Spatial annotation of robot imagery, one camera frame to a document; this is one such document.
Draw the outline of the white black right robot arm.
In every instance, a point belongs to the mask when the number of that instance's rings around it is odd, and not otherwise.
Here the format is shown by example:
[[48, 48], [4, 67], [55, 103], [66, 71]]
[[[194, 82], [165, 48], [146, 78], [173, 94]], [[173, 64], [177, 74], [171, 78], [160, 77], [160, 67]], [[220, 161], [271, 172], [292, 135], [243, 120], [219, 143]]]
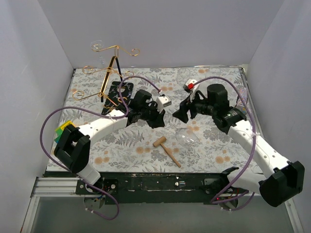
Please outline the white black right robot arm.
[[256, 134], [254, 122], [239, 109], [230, 106], [227, 90], [222, 84], [211, 84], [207, 95], [197, 90], [197, 84], [191, 80], [183, 88], [190, 95], [183, 100], [173, 117], [186, 123], [197, 114], [211, 116], [216, 127], [238, 143], [255, 161], [262, 174], [248, 175], [246, 169], [231, 167], [220, 174], [219, 179], [206, 185], [206, 191], [214, 193], [213, 203], [219, 203], [218, 197], [241, 188], [260, 194], [271, 206], [277, 207], [302, 192], [305, 168], [299, 162], [291, 162], [272, 148], [262, 136]]

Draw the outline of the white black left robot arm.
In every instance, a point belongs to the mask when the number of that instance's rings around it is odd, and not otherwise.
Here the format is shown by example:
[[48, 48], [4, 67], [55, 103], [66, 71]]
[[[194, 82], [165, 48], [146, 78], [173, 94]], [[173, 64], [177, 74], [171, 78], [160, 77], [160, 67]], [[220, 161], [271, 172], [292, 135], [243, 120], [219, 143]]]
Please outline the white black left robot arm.
[[153, 100], [149, 92], [139, 90], [126, 105], [120, 104], [109, 114], [87, 125], [67, 125], [57, 142], [54, 155], [71, 173], [86, 182], [86, 187], [92, 194], [99, 194], [104, 185], [99, 171], [89, 160], [90, 148], [105, 136], [138, 120], [145, 120], [153, 129], [164, 127], [164, 108], [171, 103], [164, 94]]

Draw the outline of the clear wine glass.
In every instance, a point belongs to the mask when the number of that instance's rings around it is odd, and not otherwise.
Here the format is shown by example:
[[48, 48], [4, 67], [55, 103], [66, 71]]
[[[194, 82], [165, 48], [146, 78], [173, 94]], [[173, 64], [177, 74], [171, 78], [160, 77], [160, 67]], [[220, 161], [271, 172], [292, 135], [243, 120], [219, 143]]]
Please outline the clear wine glass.
[[192, 147], [196, 147], [200, 144], [199, 138], [191, 129], [177, 128], [171, 122], [169, 122], [169, 125], [175, 130], [174, 136], [177, 142], [184, 148], [190, 150]]
[[178, 70], [177, 76], [176, 76], [176, 82], [181, 87], [187, 82], [187, 80], [190, 78], [191, 71], [186, 68], [182, 67]]
[[106, 65], [105, 59], [103, 58], [100, 51], [104, 48], [104, 44], [102, 40], [96, 40], [90, 43], [91, 49], [97, 54], [98, 57], [98, 68], [104, 68]]

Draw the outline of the gold wire wine glass rack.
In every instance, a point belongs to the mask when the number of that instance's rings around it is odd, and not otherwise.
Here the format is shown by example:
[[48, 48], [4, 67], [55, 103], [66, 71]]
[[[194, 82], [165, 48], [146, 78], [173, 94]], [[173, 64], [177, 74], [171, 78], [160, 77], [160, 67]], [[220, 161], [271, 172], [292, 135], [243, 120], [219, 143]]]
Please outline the gold wire wine glass rack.
[[112, 56], [110, 63], [108, 64], [107, 67], [105, 68], [94, 68], [92, 66], [85, 66], [82, 68], [82, 72], [85, 75], [92, 75], [95, 73], [99, 73], [102, 71], [105, 71], [105, 76], [101, 85], [101, 88], [99, 90], [98, 93], [89, 95], [89, 96], [85, 96], [85, 93], [83, 90], [76, 90], [75, 92], [73, 92], [72, 94], [72, 98], [75, 101], [80, 101], [80, 100], [84, 100], [84, 99], [88, 99], [90, 97], [93, 96], [98, 96], [101, 99], [101, 102], [103, 102], [103, 95], [105, 94], [105, 90], [109, 81], [109, 78], [111, 76], [112, 73], [117, 74], [117, 76], [119, 77], [119, 79], [122, 81], [123, 80], [123, 74], [121, 72], [121, 66], [120, 66], [120, 62], [119, 62], [119, 50], [122, 50], [123, 52], [125, 52], [126, 54], [128, 54], [131, 57], [136, 57], [140, 54], [140, 49], [132, 49], [131, 51], [127, 51], [126, 49], [124, 49], [123, 47], [121, 47], [120, 45], [113, 45], [107, 48], [103, 48], [100, 52], [106, 51], [106, 50], [110, 50], [113, 49], [114, 50], [114, 55]]

